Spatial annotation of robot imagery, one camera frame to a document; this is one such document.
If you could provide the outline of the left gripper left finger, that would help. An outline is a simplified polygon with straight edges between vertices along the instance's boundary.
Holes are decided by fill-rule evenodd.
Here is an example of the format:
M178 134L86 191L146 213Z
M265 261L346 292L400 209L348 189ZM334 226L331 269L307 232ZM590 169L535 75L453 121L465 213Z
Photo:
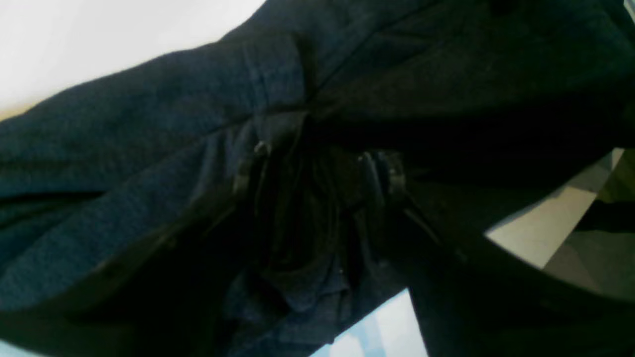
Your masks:
M49 357L216 355L227 290L261 248L258 204L271 146L174 223L134 242L69 290L1 313L1 339Z

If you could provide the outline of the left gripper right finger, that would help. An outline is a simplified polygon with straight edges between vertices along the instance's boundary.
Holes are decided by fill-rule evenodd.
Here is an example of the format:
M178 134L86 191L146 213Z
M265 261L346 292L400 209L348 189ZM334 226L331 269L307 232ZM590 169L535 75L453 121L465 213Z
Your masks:
M547 276L485 230L545 194L358 158L374 262L410 290L432 357L632 357L634 304Z

